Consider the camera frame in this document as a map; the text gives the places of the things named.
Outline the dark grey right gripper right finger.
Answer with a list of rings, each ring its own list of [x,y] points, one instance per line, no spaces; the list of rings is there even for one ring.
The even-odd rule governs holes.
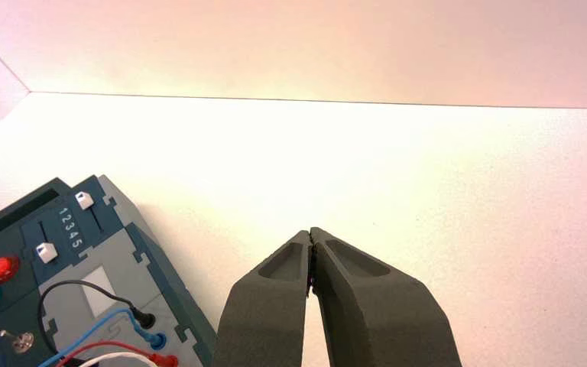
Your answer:
[[[332,366],[460,366],[449,320],[421,281],[313,227],[313,293]]]

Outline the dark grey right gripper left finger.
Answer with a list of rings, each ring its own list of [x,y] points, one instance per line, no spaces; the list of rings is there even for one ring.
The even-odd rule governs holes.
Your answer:
[[[311,247],[301,230],[235,282],[212,365],[301,365]]]

